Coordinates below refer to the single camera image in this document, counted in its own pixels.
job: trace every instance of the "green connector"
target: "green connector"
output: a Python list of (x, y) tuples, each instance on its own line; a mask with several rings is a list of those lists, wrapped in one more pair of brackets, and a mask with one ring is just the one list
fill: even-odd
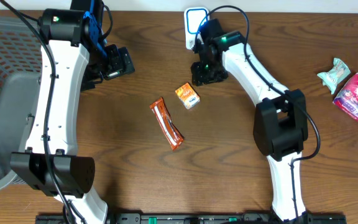
[(149, 218), (149, 224), (157, 224), (157, 218)]

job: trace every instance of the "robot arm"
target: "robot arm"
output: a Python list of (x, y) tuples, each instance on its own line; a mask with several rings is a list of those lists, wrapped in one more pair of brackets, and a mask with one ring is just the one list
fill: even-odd
[[(221, 82), (230, 72), (250, 96), (256, 107), (254, 139), (261, 153), (267, 156), (273, 183), (273, 204), (275, 215), (281, 220), (296, 218), (293, 202), (292, 177), (289, 164), (301, 157), (303, 141), (307, 139), (306, 118), (296, 107), (280, 94), (271, 90), (258, 76), (253, 66), (275, 88), (284, 92), (288, 88), (280, 84), (257, 60), (247, 44), (247, 57), (244, 55), (244, 38), (239, 32), (229, 34), (222, 31), (218, 20), (206, 22), (200, 28), (205, 44), (197, 43), (196, 52), (200, 62), (192, 65), (193, 84), (202, 85)], [(290, 92), (292, 98), (305, 106), (305, 98), (299, 90)], [(288, 113), (278, 119), (280, 112)], [(300, 163), (294, 164), (294, 181), (298, 216), (306, 211), (301, 199)]]
[[(263, 67), (258, 59), (253, 54), (251, 47), (247, 44), (247, 58), (252, 61), (255, 68), (270, 82), (274, 87), (284, 92), (288, 90), (287, 87), (280, 84), (276, 79), (269, 74), (269, 72)], [(225, 52), (222, 53), (222, 64), (226, 71), (230, 72), (234, 78), (236, 78), (241, 86), (250, 96), (254, 105), (261, 103), (263, 99), (275, 99), (280, 95), (272, 91), (268, 85), (255, 73), (254, 69), (250, 66), (244, 55), (244, 44), (236, 44)], [(276, 215), (281, 220), (292, 220), (296, 218), (295, 208), (293, 203), (293, 191), (291, 185), (291, 170), (289, 164), (292, 159), (301, 157), (301, 153), (291, 153), (287, 156), (283, 156), (281, 161), (276, 161), (272, 156), (267, 156), (267, 160), (270, 166), (270, 172), (273, 182), (273, 205), (272, 208)], [(301, 184), (300, 184), (300, 163), (294, 164), (295, 174), (295, 193), (296, 193), (296, 206), (298, 216), (306, 210), (303, 205), (301, 196)]]
[[(73, 0), (70, 10), (46, 9), (39, 30), (53, 55), (56, 79), (48, 122), (48, 147), (54, 173), (78, 224), (105, 224), (108, 205), (93, 187), (95, 164), (78, 157), (76, 117), (81, 90), (95, 83), (134, 72), (125, 47), (105, 46), (103, 2)], [(25, 153), (14, 152), (12, 170), (35, 190), (62, 201), (45, 165), (44, 118), (51, 84), (51, 64), (42, 51), (42, 76), (37, 113)]]

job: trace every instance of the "mesh chair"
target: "mesh chair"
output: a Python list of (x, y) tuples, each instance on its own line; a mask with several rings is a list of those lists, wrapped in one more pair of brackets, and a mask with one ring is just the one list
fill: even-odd
[(32, 127), (41, 64), (40, 44), (31, 31), (19, 19), (0, 17), (0, 189), (24, 183), (9, 161), (11, 152), (24, 151)]

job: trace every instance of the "wooden table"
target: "wooden table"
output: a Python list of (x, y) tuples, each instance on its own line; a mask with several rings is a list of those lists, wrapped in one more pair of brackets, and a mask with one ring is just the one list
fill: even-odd
[[(40, 12), (26, 12), (39, 15)], [(6, 11), (0, 15), (11, 16)], [(238, 13), (217, 13), (222, 27), (245, 32)], [(198, 55), (185, 48), (182, 12), (113, 12), (109, 43), (126, 46), (136, 72), (80, 96), (79, 156), (96, 162), (94, 186), (112, 210), (144, 213), (243, 213), (268, 210), (272, 181), (252, 136), (254, 106), (240, 84), (195, 87), (191, 110), (175, 90), (191, 81)], [(334, 57), (358, 72), (358, 14), (250, 13), (252, 50), (282, 84), (306, 95), (321, 152), (301, 163), (303, 201), (312, 212), (343, 212), (358, 223), (358, 123), (337, 109), (316, 74)], [(104, 30), (109, 20), (105, 15)], [(185, 137), (172, 152), (149, 104), (164, 97)], [(304, 154), (315, 147), (313, 130)], [(62, 204), (26, 185), (0, 191), (0, 223), (34, 223)]]

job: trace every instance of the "light blue wrapper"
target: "light blue wrapper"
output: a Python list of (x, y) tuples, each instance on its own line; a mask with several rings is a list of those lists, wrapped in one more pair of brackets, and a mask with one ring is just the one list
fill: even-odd
[(329, 72), (320, 72), (317, 74), (323, 80), (323, 86), (327, 86), (331, 90), (331, 94), (335, 93), (336, 87), (341, 83), (351, 71), (347, 65), (339, 58), (334, 58), (334, 67)]

